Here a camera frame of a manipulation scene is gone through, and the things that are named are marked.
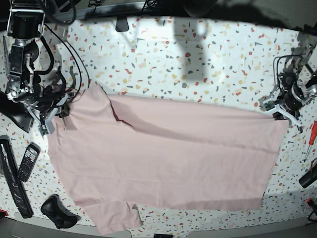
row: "gray floor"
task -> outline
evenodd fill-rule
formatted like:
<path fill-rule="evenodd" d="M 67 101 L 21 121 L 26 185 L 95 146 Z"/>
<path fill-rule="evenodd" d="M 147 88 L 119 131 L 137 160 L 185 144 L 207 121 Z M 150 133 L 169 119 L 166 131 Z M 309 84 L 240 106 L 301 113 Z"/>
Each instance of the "gray floor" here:
<path fill-rule="evenodd" d="M 270 225 L 256 226 L 254 229 L 262 227 L 271 227 Z M 229 229 L 230 236 L 224 235 L 223 231 L 205 231 L 190 233 L 190 238 L 224 238 L 224 237 L 245 237 L 245 238 L 313 238 L 317 236 L 317 223 L 299 226 L 278 232 L 265 233 L 254 236 L 243 236 L 248 228 Z M 16 222 L 15 220 L 4 218 L 0 220 L 0 237 L 1 238 L 97 238 L 96 236 L 87 236 L 70 232 L 57 231 L 49 228 L 29 225 L 27 223 Z"/>
<path fill-rule="evenodd" d="M 280 232 L 266 233 L 245 238 L 313 238 L 317 237 L 317 224 L 296 227 Z"/>

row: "screwdriver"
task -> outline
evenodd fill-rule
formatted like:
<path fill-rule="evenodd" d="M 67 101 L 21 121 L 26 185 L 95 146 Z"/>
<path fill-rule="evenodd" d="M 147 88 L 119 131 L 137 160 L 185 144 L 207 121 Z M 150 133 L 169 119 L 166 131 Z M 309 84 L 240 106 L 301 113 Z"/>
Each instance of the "screwdriver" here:
<path fill-rule="evenodd" d="M 306 161 L 306 159 L 308 157 L 309 151 L 311 150 L 311 147 L 314 144 L 316 136 L 317 136 L 317 121 L 314 122 L 314 125 L 313 125 L 313 128 L 312 128 L 311 138 L 309 139 L 309 147 L 308 147 L 304 162 Z"/>

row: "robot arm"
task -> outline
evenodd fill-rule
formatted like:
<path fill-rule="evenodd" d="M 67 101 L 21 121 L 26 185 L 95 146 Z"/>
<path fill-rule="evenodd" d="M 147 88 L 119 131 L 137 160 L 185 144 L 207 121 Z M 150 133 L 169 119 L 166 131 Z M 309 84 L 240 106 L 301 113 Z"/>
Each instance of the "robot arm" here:
<path fill-rule="evenodd" d="M 280 73 L 277 80 L 272 93 L 260 100 L 262 109 L 275 119 L 290 119 L 301 130 L 299 110 L 317 96 L 316 46 L 307 45 L 292 72 Z"/>
<path fill-rule="evenodd" d="M 8 77 L 6 87 L 7 98 L 14 103 L 22 103 L 25 110 L 39 123 L 42 135 L 54 131 L 51 120 L 55 115 L 64 117 L 69 114 L 66 90 L 66 80 L 60 72 L 56 73 L 62 81 L 62 86 L 56 90 L 49 85 L 41 85 L 41 75 L 48 74 L 53 69 L 54 57 L 42 36 L 45 13 L 37 0 L 12 0 L 7 35 L 14 38 L 11 51 L 8 52 L 5 37 L 3 37 L 5 70 Z M 50 66 L 44 71 L 35 71 L 34 61 L 39 56 L 39 48 L 35 42 L 40 38 L 50 56 Z"/>

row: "metal bracket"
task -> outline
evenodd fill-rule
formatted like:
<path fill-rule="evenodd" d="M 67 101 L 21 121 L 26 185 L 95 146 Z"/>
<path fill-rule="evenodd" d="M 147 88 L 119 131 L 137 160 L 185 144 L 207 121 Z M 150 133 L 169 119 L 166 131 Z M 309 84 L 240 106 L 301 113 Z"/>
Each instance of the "metal bracket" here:
<path fill-rule="evenodd" d="M 65 104 L 66 100 L 68 99 L 68 94 L 66 93 L 62 99 L 56 104 L 56 106 L 62 106 Z M 54 125 L 52 123 L 53 117 L 56 115 L 58 112 L 58 108 L 53 108 L 48 116 L 44 119 L 44 124 L 41 123 L 41 120 L 34 114 L 32 107 L 28 106 L 26 108 L 30 115 L 34 118 L 39 123 L 39 130 L 42 136 L 47 135 L 47 134 L 52 134 L 55 131 Z"/>

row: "black case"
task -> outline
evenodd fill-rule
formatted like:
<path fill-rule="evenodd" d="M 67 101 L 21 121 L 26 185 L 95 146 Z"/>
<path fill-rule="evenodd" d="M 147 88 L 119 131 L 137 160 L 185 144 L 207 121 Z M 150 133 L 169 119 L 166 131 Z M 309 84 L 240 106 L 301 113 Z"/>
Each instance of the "black case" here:
<path fill-rule="evenodd" d="M 27 198 L 24 187 L 18 179 L 18 172 L 8 139 L 0 139 L 0 163 L 2 164 L 3 173 L 7 184 L 10 188 L 11 195 L 23 218 L 33 216 L 31 204 Z"/>

